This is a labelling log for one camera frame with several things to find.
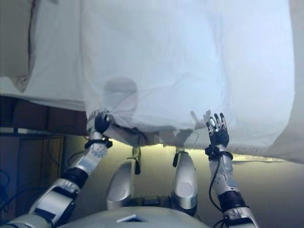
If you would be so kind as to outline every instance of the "robotic hand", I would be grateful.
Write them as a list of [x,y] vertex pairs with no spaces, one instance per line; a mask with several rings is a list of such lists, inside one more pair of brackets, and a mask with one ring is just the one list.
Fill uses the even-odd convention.
[[[206,123],[210,142],[205,153],[209,157],[212,180],[209,188],[209,197],[213,205],[223,213],[223,222],[227,227],[234,228],[259,228],[251,210],[246,206],[237,182],[233,177],[233,156],[226,149],[229,143],[227,124],[223,113],[220,118],[217,114],[210,117]],[[211,189],[214,189],[220,207],[212,200]]]
[[210,142],[213,146],[224,146],[225,148],[229,143],[229,135],[227,131],[227,124],[223,113],[220,114],[220,118],[217,114],[214,114],[216,122],[213,117],[210,117],[209,122],[206,123]]

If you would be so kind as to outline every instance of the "white sheet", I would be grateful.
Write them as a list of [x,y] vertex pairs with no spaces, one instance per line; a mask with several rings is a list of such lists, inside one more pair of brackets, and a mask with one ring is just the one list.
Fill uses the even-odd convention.
[[35,31],[34,67],[24,93],[7,77],[0,77],[2,95],[20,97],[42,105],[84,111],[79,77],[82,74],[79,32],[80,1],[42,0]]
[[[79,65],[79,3],[79,0],[66,0],[54,5],[52,1],[42,1],[41,12],[44,13],[39,15],[36,36],[41,48],[37,48],[35,69],[27,90],[22,94],[26,99],[84,110],[82,84],[78,83],[82,75]],[[304,126],[301,119],[304,114],[301,106],[304,82],[299,72],[291,121],[274,146],[266,151],[286,127],[293,103],[294,62],[288,1],[217,0],[209,3],[217,13],[213,14],[215,38],[220,44],[217,51],[218,48],[222,50],[228,85],[232,88],[230,101],[236,128],[229,126],[230,149],[243,154],[304,162],[304,156],[299,152],[304,140],[300,127]],[[297,8],[292,12],[303,15]],[[296,19],[300,30],[303,16]],[[300,40],[304,35],[300,32],[294,34],[299,40],[298,48],[295,48],[298,51],[303,46]],[[9,89],[2,94],[16,95]],[[204,113],[196,114],[202,118]],[[196,130],[186,141],[190,148],[201,148],[206,144],[206,129]]]

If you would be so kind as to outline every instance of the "black cable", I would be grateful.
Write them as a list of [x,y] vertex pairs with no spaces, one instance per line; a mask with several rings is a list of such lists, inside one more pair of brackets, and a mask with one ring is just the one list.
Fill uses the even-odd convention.
[[223,228],[225,225],[225,221],[222,222],[222,225],[220,225],[220,228]]
[[209,186],[209,199],[210,199],[211,203],[212,203],[220,212],[223,212],[222,209],[221,209],[218,205],[216,205],[216,203],[213,201],[212,195],[211,195],[212,185],[213,185],[214,180],[215,180],[215,178],[216,178],[216,176],[217,176],[217,173],[218,173],[218,171],[219,171],[219,165],[220,165],[220,158],[218,158],[217,169],[215,170],[215,173],[214,173],[214,175],[213,175],[212,181],[211,181],[210,186]]
[[[10,184],[10,176],[8,175],[7,172],[5,172],[2,169],[0,169],[0,173],[3,173],[6,176],[6,178],[7,178],[6,184],[0,185],[0,205],[1,205],[2,203],[6,204],[7,201],[8,201],[8,199],[9,199],[6,188]],[[9,207],[6,206],[6,207],[4,207],[3,210],[4,210],[5,213],[7,213],[9,211]]]
[[216,227],[218,226],[218,224],[220,224],[221,222],[224,223],[225,220],[224,220],[224,219],[221,219],[220,221],[216,222],[216,223],[213,225],[212,228],[216,228]]
[[4,185],[4,187],[7,187],[10,184],[10,176],[8,175],[7,172],[5,172],[2,169],[0,169],[0,172],[2,172],[6,176],[6,178],[7,178],[7,183]]
[[49,136],[49,139],[47,140],[47,153],[48,155],[50,156],[51,160],[60,168],[62,168],[64,171],[68,169],[68,167],[66,167],[64,164],[60,164],[59,161],[54,157],[52,151],[51,151],[51,148],[50,148],[50,142],[51,142],[51,139],[52,137],[61,129],[63,128],[66,128],[66,127],[73,127],[75,130],[79,130],[79,128],[77,128],[75,125],[71,125],[71,124],[65,124],[65,125],[62,125],[56,129],[54,129],[52,132],[51,132],[51,135]]
[[74,153],[68,160],[67,160],[67,164],[69,165],[69,166],[71,166],[71,160],[75,157],[75,156],[77,156],[77,155],[79,155],[79,154],[83,154],[85,151],[80,151],[80,152],[76,152],[76,153]]
[[35,191],[35,190],[46,190],[45,188],[29,188],[29,189],[24,189],[18,193],[16,193],[15,195],[13,195],[7,202],[5,202],[3,205],[0,205],[0,213],[1,211],[7,207],[16,197],[18,197],[19,195],[21,195],[22,193],[26,192],[26,191]]
[[31,195],[28,200],[24,203],[24,208],[23,208],[23,213],[22,214],[26,214],[27,211],[30,209],[30,203],[31,201],[37,197],[37,196],[40,196],[41,195],[41,192],[36,192],[35,194]]

